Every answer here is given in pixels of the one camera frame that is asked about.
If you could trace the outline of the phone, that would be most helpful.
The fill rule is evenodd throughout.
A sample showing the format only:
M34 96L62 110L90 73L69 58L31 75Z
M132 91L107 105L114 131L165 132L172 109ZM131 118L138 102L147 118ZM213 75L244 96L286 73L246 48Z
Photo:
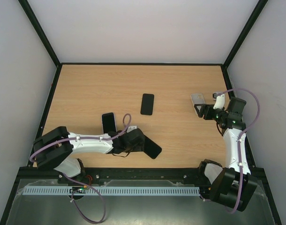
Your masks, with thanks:
M104 133L116 132L116 121L114 113L104 113L101 116L102 128Z
M150 138L145 136L143 152L151 159L156 159L162 152L162 148L155 142L153 142Z

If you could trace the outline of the black smartphone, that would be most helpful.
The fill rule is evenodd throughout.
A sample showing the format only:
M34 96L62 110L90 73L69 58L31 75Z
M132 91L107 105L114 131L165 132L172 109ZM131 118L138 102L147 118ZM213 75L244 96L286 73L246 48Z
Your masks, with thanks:
M144 93L141 102L141 115L151 116L153 114L154 94Z

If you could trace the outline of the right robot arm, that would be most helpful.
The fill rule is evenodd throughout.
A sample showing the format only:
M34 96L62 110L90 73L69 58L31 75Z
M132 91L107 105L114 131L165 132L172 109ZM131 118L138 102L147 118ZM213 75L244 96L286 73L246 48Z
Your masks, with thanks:
M225 166L208 159L202 161L198 180L211 183L210 201L244 211L257 187L246 157L246 124L241 120L246 101L232 97L225 108L224 94L219 94L214 104L206 104L201 93L191 94L191 100L198 117L216 122L226 147Z

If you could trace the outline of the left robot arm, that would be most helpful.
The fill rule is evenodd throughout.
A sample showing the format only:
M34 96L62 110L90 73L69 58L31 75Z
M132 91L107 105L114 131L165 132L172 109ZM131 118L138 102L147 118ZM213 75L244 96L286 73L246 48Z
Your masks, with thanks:
M102 135L81 135L68 132L60 126L37 138L30 161L42 171L56 170L73 178L82 173L79 159L71 157L80 153L114 154L143 151L145 135L138 128L125 127L121 132Z

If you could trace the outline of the phone in lilac case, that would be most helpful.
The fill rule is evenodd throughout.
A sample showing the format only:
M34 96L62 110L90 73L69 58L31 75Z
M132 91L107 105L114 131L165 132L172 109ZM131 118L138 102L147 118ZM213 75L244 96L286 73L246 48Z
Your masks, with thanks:
M114 113L104 113L101 116L102 128L104 133L116 132L116 121Z

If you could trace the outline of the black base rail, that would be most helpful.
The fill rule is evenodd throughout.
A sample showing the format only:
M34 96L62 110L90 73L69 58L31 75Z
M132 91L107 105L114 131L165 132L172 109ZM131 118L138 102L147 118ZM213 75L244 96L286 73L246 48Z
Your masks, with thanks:
M112 180L168 180L184 185L207 187L209 179L197 168L85 168L85 175L80 181L88 183L92 177L92 185L102 186Z

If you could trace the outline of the black enclosure frame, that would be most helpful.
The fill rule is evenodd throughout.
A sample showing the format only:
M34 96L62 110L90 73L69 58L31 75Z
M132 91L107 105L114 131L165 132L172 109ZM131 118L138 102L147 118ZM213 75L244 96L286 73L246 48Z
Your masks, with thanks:
M46 34L44 33L42 26L40 25L33 9L31 8L29 2L27 0L19 0L18 2L21 5L22 9L24 10L26 16L28 17L28 20L32 24L32 26L35 29L38 37L40 38L41 42L43 43L45 49L47 50L48 54L51 56L51 59L56 66L56 72L55 72L55 75L53 78L51 89L49 91L47 102L45 104L45 108L44 108L42 118L41 118L41 121L40 121L40 124L38 127L38 131L36 134L36 137L39 137L43 133L43 128L45 126L47 116L48 116L48 113L49 113L49 110L51 107L52 99L53 99L55 89L56 89L56 86L58 83L58 79L60 76L60 71L62 69L62 66L66 65L67 63L66 62L62 63L59 61L58 57L56 56L55 51L53 50ZM92 65L136 65L136 66L138 66L138 65L141 65L141 66L142 65L148 65L148 66L220 66L226 87L228 90L230 90L232 88L232 85L231 85L231 81L229 78L227 68L230 66L232 60L234 59L239 48L241 47L242 43L246 39L248 33L250 32L251 28L255 24L256 20L258 19L259 15L261 14L261 12L264 9L267 2L268 2L268 0L259 0L257 2L254 10L252 11L252 13L251 13L250 17L248 18L244 28L242 29L239 37L237 38L234 46L232 47L227 59L225 60L225 62L223 64L219 64L219 63L159 63L159 62L146 62L146 63L139 63L139 62L132 62L132 63L131 62L125 62L125 63L124 62L123 63L122 62L118 62L118 63L114 63L114 62L109 62L109 63L107 63L107 62L92 62L89 64L92 64ZM280 225L281 220L280 220L280 217L279 217L279 214L277 211L277 207L275 205L273 195L272 195L266 174L264 172L264 169L256 167L256 163L254 161L254 157L253 157L252 150L251 150L251 147L250 147L248 140L246 140L245 145L247 147L247 160L252 165L251 169L256 171L256 175L258 176L258 178L263 183L265 194L268 197L268 203L270 206L270 210L271 210L274 222L275 222L275 224ZM12 190L11 190L10 195L9 195L7 204L5 206L2 218L0 220L1 225L5 225L8 221L10 210L11 210L11 207L12 207L12 204L14 202L15 195L16 195L16 191L18 190L18 182L21 180L23 175L29 176L31 178L40 178L40 177L51 178L52 176L55 176L55 172L35 172L35 170L33 168L31 168L31 166L32 166L32 163L28 162L27 166L19 168L18 174L16 176L15 182L13 184Z

